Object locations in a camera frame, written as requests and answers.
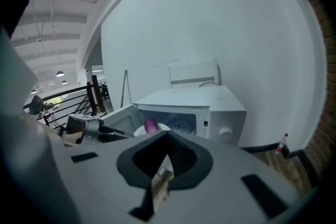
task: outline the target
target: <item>brick wall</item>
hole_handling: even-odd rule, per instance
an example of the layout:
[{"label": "brick wall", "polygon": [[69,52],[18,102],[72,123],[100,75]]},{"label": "brick wall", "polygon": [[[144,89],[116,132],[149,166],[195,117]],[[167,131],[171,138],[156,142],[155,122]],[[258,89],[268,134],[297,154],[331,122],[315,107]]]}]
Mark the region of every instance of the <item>brick wall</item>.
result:
[{"label": "brick wall", "polygon": [[336,24],[322,1],[309,0],[319,21],[327,53],[327,98],[317,129],[305,149],[317,174],[326,171],[336,145]]}]

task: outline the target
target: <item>purple object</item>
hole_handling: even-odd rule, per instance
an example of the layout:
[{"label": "purple object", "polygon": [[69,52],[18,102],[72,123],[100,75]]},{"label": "purple object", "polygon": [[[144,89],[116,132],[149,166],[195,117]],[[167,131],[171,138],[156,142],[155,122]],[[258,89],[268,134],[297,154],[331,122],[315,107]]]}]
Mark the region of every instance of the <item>purple object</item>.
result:
[{"label": "purple object", "polygon": [[153,118],[146,118],[143,123],[146,133],[150,134],[153,132],[157,132],[160,130],[159,126],[157,125],[155,119]]}]

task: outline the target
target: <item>ceiling light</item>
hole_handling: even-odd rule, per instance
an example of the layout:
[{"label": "ceiling light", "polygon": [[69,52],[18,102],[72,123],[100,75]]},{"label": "ceiling light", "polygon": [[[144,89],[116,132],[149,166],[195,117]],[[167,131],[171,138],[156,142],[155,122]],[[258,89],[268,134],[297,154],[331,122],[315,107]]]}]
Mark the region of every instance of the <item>ceiling light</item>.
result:
[{"label": "ceiling light", "polygon": [[58,71],[56,74],[57,77],[63,77],[64,76],[64,72],[63,71]]}]

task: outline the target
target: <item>railing post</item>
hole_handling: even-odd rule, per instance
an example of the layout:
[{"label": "railing post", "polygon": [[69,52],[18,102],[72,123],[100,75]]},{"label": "railing post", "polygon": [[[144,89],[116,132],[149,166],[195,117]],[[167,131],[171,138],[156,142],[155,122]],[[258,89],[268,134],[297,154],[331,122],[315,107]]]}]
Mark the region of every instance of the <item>railing post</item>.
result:
[{"label": "railing post", "polygon": [[98,85],[98,80],[97,80],[96,75],[92,76],[92,82],[93,82],[93,89],[95,90],[94,92],[95,92],[95,95],[96,95],[99,111],[100,112],[106,112],[106,110],[104,108],[103,100],[102,100],[101,95],[100,95],[99,85]]},{"label": "railing post", "polygon": [[96,103],[95,103],[95,99],[93,98],[92,88],[91,88],[90,81],[88,81],[86,83],[86,85],[87,85],[86,92],[88,93],[90,105],[91,105],[93,114],[96,115],[97,114]]}]

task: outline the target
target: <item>small bottle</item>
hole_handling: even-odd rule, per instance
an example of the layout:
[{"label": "small bottle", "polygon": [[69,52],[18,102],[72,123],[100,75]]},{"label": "small bottle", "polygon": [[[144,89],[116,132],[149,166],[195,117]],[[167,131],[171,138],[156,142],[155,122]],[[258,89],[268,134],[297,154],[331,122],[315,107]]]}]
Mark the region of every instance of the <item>small bottle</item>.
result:
[{"label": "small bottle", "polygon": [[278,144],[278,146],[275,150],[276,154],[279,154],[282,151],[283,147],[286,144],[287,136],[288,136],[288,134],[285,134],[284,137],[280,140],[280,142],[279,142],[279,144]]}]

